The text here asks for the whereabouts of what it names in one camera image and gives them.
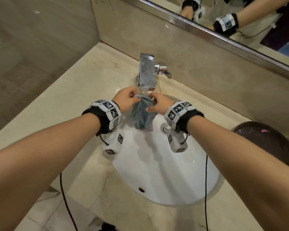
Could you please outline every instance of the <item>mirror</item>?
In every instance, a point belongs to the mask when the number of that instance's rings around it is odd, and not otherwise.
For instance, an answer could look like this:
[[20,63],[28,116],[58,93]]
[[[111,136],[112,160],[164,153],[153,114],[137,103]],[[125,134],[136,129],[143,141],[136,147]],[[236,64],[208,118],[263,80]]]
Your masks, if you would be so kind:
[[148,1],[289,65],[289,0]]

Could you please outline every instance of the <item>black cable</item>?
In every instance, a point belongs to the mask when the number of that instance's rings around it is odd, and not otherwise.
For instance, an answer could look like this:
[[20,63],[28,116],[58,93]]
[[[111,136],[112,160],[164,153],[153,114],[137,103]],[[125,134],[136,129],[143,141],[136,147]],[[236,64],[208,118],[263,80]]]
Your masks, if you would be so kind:
[[[280,15],[277,17],[277,19],[274,20],[273,23],[275,23],[281,15],[282,15],[282,14],[280,14]],[[242,33],[241,31],[237,31],[237,32],[241,33],[241,34],[244,36],[245,39],[250,39],[250,38],[253,38],[253,37],[255,37],[255,36],[258,36],[260,33],[264,32],[266,29],[263,29],[261,32],[259,32],[258,34],[254,35],[254,36],[251,36],[251,37],[246,37],[246,35],[245,35],[244,33]]]
[[[206,156],[206,175],[207,175],[207,168],[208,168],[208,155]],[[206,194],[205,194],[205,197],[204,197],[204,212],[206,214]],[[206,217],[206,231],[209,231],[207,217]]]
[[185,138],[185,140],[182,142],[182,143],[180,143],[181,145],[183,144],[183,143],[185,143],[186,142],[186,140],[187,140],[187,137],[189,136],[190,134],[186,134],[186,138]]
[[104,142],[104,144],[106,144],[107,146],[109,146],[109,143],[106,143],[106,142],[102,139],[101,134],[100,134],[100,138],[101,138],[101,140]]
[[69,215],[70,215],[70,218],[71,218],[71,220],[72,220],[72,222],[73,222],[73,225],[74,225],[75,230],[78,231],[77,226],[76,226],[76,223],[75,223],[75,221],[74,221],[74,219],[73,219],[72,213],[70,212],[70,209],[69,209],[69,207],[68,207],[68,205],[67,205],[67,201],[66,201],[65,194],[64,194],[64,191],[63,191],[63,186],[62,186],[62,173],[60,173],[60,187],[61,187],[61,192],[62,192],[62,196],[63,196],[63,199],[64,199],[64,203],[65,203],[67,212],[68,212]]

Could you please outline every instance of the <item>blue-green cloth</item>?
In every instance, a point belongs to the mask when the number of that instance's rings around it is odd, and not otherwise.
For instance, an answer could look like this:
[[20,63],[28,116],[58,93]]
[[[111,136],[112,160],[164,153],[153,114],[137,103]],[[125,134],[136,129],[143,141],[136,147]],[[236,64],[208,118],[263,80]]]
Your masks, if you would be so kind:
[[150,106],[154,106],[154,100],[139,94],[135,95],[135,97],[140,98],[141,101],[133,105],[133,110],[131,112],[131,116],[129,117],[130,120],[136,121],[136,129],[146,129],[146,131],[153,131],[153,119],[157,113],[149,113],[145,109]]

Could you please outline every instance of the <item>white sink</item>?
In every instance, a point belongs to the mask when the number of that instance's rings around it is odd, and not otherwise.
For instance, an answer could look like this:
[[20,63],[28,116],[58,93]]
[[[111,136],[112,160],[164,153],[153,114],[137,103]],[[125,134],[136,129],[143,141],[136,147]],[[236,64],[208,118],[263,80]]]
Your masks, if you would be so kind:
[[[182,153],[171,151],[161,125],[166,121],[158,114],[153,132],[137,130],[122,116],[120,128],[125,138],[117,155],[109,155],[121,179],[136,193],[162,205],[188,205],[204,202],[206,153],[189,136],[188,149]],[[207,194],[218,192],[224,178],[212,161],[207,165]]]

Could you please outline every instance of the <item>reflected hand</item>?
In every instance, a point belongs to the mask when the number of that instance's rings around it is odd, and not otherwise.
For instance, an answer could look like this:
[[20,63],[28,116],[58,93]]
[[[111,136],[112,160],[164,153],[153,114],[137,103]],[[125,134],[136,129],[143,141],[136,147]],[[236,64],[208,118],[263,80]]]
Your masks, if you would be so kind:
[[183,10],[180,13],[181,16],[188,18],[189,20],[192,20],[193,15],[194,15],[194,11],[193,11],[193,7],[191,6],[186,6],[183,8]]
[[173,100],[170,100],[165,95],[163,95],[161,93],[157,93],[157,92],[150,93],[149,97],[155,98],[157,101],[157,104],[154,106],[151,106],[149,108],[146,108],[147,112],[156,112],[156,113],[164,115],[167,112],[167,110],[169,109],[169,107],[171,105],[173,105],[173,103],[174,103]]
[[112,101],[116,102],[120,108],[120,112],[124,113],[131,109],[133,104],[141,101],[134,95],[138,94],[136,87],[130,86],[118,91]]

